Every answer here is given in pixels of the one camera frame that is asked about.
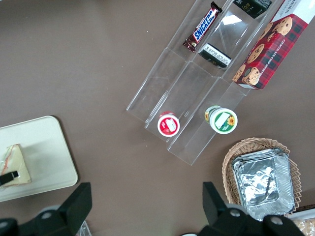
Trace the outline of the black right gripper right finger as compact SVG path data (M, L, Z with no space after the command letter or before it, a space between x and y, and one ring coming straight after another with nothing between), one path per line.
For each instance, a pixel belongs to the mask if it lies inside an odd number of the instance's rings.
M210 226L212 226L227 209L225 202L212 182L203 182L202 205Z

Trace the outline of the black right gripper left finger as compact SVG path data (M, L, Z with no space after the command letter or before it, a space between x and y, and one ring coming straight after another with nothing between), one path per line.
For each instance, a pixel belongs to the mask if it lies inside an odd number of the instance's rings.
M90 182L83 182L58 208L70 232L77 232L92 209Z

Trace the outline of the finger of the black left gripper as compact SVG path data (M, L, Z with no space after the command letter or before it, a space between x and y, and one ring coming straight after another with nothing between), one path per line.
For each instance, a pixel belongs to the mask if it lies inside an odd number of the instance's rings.
M0 185L5 185L19 176L17 171L12 171L0 176Z

